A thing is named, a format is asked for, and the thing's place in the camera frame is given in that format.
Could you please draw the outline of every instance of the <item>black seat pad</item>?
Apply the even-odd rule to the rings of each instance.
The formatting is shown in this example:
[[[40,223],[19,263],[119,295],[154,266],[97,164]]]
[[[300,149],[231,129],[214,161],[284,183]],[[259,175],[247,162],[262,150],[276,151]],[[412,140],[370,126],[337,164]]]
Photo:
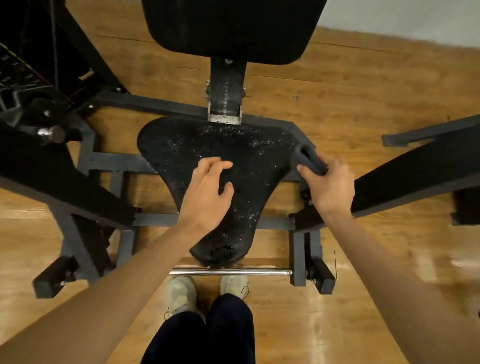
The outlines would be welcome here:
[[[271,126],[228,125],[174,117],[148,123],[138,135],[142,156],[162,177],[180,210],[201,158],[221,157],[233,168],[220,176],[220,190],[233,183],[232,205],[218,228],[190,252],[205,267],[231,267],[250,249],[264,206],[285,175],[297,139]]]
[[[142,0],[152,38],[181,53],[266,64],[303,54],[326,0]]]

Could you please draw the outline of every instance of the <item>white sneaker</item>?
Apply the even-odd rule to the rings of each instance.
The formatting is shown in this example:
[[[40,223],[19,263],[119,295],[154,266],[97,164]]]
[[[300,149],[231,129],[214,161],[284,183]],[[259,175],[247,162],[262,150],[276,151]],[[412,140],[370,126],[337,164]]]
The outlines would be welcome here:
[[[245,299],[248,294],[247,276],[223,276],[220,281],[220,294],[230,293],[240,299]]]
[[[168,313],[198,312],[197,291],[189,277],[174,277],[168,283]]]

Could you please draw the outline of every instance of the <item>left hand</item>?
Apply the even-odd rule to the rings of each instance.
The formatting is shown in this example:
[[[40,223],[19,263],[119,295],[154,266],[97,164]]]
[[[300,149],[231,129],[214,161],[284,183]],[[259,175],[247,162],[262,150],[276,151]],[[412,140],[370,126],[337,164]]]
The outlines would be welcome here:
[[[232,203],[233,185],[228,182],[218,195],[220,174],[233,167],[232,162],[218,157],[203,158],[193,170],[192,181],[180,209],[179,225],[198,231],[202,237],[215,229]]]

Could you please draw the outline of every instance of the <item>forearm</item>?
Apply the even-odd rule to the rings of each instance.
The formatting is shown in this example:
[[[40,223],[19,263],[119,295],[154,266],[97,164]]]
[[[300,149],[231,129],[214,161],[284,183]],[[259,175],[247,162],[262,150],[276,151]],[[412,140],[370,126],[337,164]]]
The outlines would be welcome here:
[[[332,214],[325,222],[411,364],[480,363],[478,323],[452,311],[353,217]]]
[[[2,363],[105,363],[201,234],[180,226],[0,347]]]

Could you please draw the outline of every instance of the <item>hardwood floor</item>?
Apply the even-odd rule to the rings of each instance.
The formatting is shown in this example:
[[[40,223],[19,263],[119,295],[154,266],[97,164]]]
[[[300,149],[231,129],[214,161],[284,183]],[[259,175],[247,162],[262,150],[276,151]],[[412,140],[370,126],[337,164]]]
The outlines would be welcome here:
[[[68,0],[67,5],[132,93],[205,106],[209,60],[157,45],[140,2]],[[319,150],[344,155],[359,177],[407,150],[384,148],[381,134],[480,113],[479,64],[478,50],[318,28],[297,62],[248,65],[243,111],[295,122]],[[138,132],[154,118],[107,108],[90,122],[105,138],[104,151],[138,153]],[[78,145],[71,150],[75,155]],[[103,183],[108,179],[104,175]],[[285,216],[298,210],[296,195],[295,185],[282,183],[264,215]],[[157,176],[130,177],[129,199],[146,212],[176,211]],[[422,280],[441,290],[453,309],[476,315],[480,228],[453,227],[449,216],[453,210],[451,196],[441,195],[359,222]],[[163,231],[142,228],[140,247]],[[44,204],[0,190],[0,235],[0,342],[4,342],[86,284],[71,283],[54,300],[34,298],[31,280],[56,259],[61,242]],[[328,230],[322,231],[322,239],[325,261],[338,279],[333,296],[320,296],[311,284],[294,288],[288,278],[251,278],[246,302],[255,320],[258,363],[405,363]],[[285,267],[287,234],[258,231],[245,263]],[[212,301],[219,290],[219,278],[196,279],[196,284],[202,302]],[[167,305],[162,285],[109,363],[139,363],[164,321]]]

